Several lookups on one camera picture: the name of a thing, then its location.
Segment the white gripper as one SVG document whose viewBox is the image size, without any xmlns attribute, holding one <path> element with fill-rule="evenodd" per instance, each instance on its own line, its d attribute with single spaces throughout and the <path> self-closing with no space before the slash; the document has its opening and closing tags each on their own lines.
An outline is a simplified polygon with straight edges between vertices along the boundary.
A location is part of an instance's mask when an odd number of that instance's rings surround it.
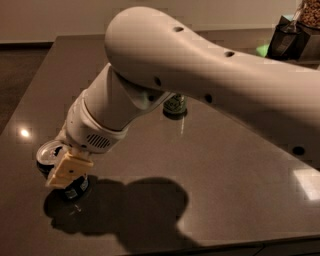
<svg viewBox="0 0 320 256">
<path fill-rule="evenodd" d="M 129 125 L 129 96 L 123 89 L 86 89 L 71 105 L 56 139 L 70 148 L 102 154 L 122 140 Z M 85 177 L 90 159 L 66 152 L 49 172 L 46 186 L 65 189 Z"/>
</svg>

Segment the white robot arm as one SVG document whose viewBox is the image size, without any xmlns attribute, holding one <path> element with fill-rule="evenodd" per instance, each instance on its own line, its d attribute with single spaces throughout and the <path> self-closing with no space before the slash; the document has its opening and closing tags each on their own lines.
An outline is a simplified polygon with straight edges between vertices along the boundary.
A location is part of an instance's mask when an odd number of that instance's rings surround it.
<svg viewBox="0 0 320 256">
<path fill-rule="evenodd" d="M 47 184 L 88 174 L 135 118 L 182 94 L 262 133 L 313 168 L 320 165 L 320 72 L 233 52 L 148 7 L 120 12 L 105 34 L 108 63 L 68 111 L 65 146 Z"/>
</svg>

